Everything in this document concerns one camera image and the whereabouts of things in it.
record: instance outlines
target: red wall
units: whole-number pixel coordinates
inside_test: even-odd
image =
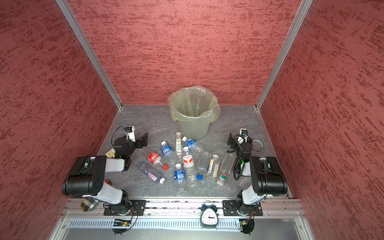
[[[121,100],[186,86],[255,104],[301,0],[68,0]]]
[[[0,238],[47,239],[117,111],[54,0],[0,4]]]
[[[384,3],[315,0],[262,106],[315,238],[384,239]]]

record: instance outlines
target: empty plastic bottle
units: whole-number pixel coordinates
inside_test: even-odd
[[[193,138],[183,137],[183,142],[185,145],[193,152],[198,154],[199,156],[205,151],[204,148]]]
[[[161,151],[164,155],[164,158],[168,161],[168,164],[170,166],[174,166],[176,162],[176,156],[173,153],[172,148],[170,147],[169,144],[167,144],[165,141],[161,142]]]
[[[189,152],[189,148],[185,146],[183,148],[183,162],[184,162],[184,170],[187,173],[187,181],[188,185],[196,184],[196,171],[195,171],[195,163],[193,162],[192,154]]]
[[[148,175],[148,177],[152,181],[159,182],[161,184],[163,184],[166,181],[166,179],[162,176],[162,174],[156,171],[155,169],[152,169],[151,165],[149,165],[148,163],[140,162],[139,169],[140,171]]]
[[[224,185],[225,179],[231,172],[233,162],[235,161],[235,159],[236,159],[236,152],[227,152],[225,154],[223,163],[221,164],[220,170],[218,171],[220,176],[216,182],[218,185],[220,186]]]
[[[159,154],[157,154],[155,151],[153,151],[152,148],[150,147],[143,147],[143,148],[138,148],[137,149],[142,155],[144,155],[144,157],[147,157],[148,160],[153,164],[153,165],[156,165],[156,164],[159,164],[163,167],[164,170],[167,170],[168,169],[168,165],[165,164],[162,160],[161,160],[161,156]]]
[[[199,162],[197,163],[197,179],[203,180],[203,177],[207,176],[208,163],[211,158],[209,152],[203,152],[200,155]]]
[[[177,163],[175,171],[173,173],[175,179],[175,187],[179,190],[184,190],[187,185],[187,180],[185,178],[185,171],[181,167],[181,163]]]
[[[183,156],[183,144],[181,142],[181,132],[176,133],[176,141],[175,141],[175,155],[176,157],[182,157]]]
[[[218,160],[218,155],[213,154],[211,159],[209,160],[209,164],[207,168],[207,176],[209,180],[211,181],[216,180],[219,164],[220,162]]]

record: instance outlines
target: clock face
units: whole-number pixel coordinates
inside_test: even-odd
[[[216,226],[218,224],[218,218],[215,211],[211,208],[207,208],[201,213],[201,223],[207,226]]]

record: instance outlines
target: side wall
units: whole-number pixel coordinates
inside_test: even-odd
[[[262,106],[317,240],[384,237],[384,3],[315,0]]]
[[[301,0],[68,0],[124,104],[202,85],[255,104]]]
[[[54,0],[0,4],[0,238],[47,239],[117,107]]]

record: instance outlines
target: plaid fabric object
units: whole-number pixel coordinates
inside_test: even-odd
[[[84,201],[81,203],[80,208],[81,208],[84,212],[88,212],[88,211],[92,210],[92,209],[96,206],[96,204],[97,204],[98,202],[99,202],[99,201],[96,200],[96,199],[87,197],[87,198],[85,198]]]

